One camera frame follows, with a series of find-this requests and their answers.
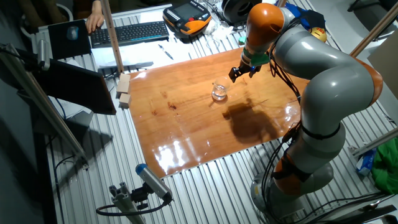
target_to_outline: orange controller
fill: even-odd
[[[198,35],[210,22],[210,12],[197,2],[163,10],[163,19],[171,31],[186,36]]]

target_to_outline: headphones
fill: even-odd
[[[223,0],[223,17],[230,24],[246,23],[250,10],[261,0]]]

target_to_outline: black keyboard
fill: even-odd
[[[119,46],[138,44],[153,40],[165,40],[169,38],[164,21],[146,22],[122,27],[115,27]],[[110,47],[111,40],[107,29],[97,29],[91,35],[91,46]]]

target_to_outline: glossy wooden surface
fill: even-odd
[[[281,137],[300,118],[292,90],[269,66],[231,82],[213,101],[212,83],[239,65],[242,49],[131,74],[130,111],[148,166],[159,176]],[[302,92],[308,80],[292,77]]]

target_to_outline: computer mouse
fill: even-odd
[[[67,31],[67,39],[68,40],[77,40],[78,31],[79,31],[79,27],[77,27],[77,26],[69,27],[68,31]]]

